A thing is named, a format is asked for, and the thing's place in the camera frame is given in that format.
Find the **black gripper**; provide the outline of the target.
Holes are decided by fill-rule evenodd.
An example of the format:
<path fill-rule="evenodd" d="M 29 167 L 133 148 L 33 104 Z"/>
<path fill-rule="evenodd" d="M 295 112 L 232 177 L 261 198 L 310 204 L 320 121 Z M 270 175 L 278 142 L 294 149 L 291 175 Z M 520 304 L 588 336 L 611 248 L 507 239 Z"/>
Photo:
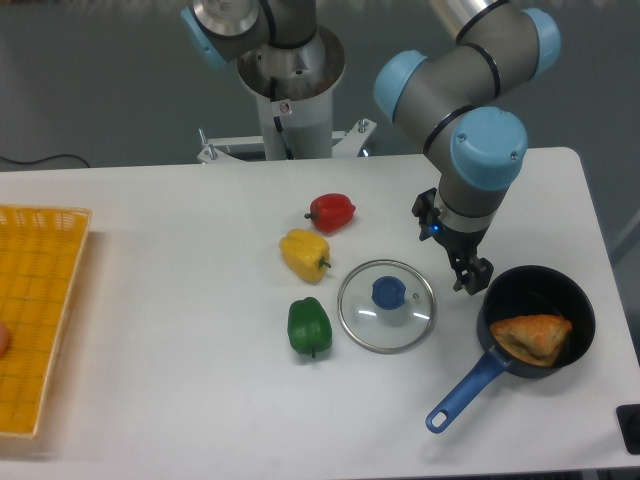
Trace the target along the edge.
<path fill-rule="evenodd" d="M 485 290 L 494 272 L 493 264 L 486 258 L 478 258 L 477 249 L 487 229 L 461 232 L 444 224 L 439 232 L 439 243 L 447 252 L 456 280 L 453 290 L 465 290 L 477 294 Z"/>

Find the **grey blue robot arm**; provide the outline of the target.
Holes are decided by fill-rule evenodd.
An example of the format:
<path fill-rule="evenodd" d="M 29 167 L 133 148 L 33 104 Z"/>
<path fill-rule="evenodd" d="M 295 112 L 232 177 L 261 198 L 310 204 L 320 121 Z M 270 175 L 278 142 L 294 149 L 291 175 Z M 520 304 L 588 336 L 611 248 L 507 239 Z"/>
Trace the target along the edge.
<path fill-rule="evenodd" d="M 440 173 L 412 208 L 422 238 L 447 252 L 455 288 L 484 290 L 492 264 L 477 248 L 518 176 L 528 135 L 493 106 L 505 92 L 551 67 L 561 50 L 555 21 L 507 1 L 435 1 L 454 38 L 430 60 L 404 51 L 378 73 L 374 99 Z M 332 93 L 345 70 L 338 38 L 317 20 L 312 1 L 191 1 L 181 18 L 213 68 L 235 63 L 253 94 L 270 160 L 328 157 Z"/>

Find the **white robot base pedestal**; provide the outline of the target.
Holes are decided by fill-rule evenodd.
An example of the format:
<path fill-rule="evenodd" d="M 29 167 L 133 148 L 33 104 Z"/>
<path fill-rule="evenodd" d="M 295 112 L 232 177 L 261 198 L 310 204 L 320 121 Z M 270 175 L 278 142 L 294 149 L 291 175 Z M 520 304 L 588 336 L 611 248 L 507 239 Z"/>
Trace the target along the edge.
<path fill-rule="evenodd" d="M 267 161 L 364 155 L 375 121 L 362 117 L 349 130 L 333 129 L 333 93 L 345 65 L 341 42 L 323 26 L 300 47 L 263 44 L 241 55 L 236 66 L 256 101 L 261 135 L 214 139 L 201 134 L 198 161 L 230 163 L 248 154 Z"/>

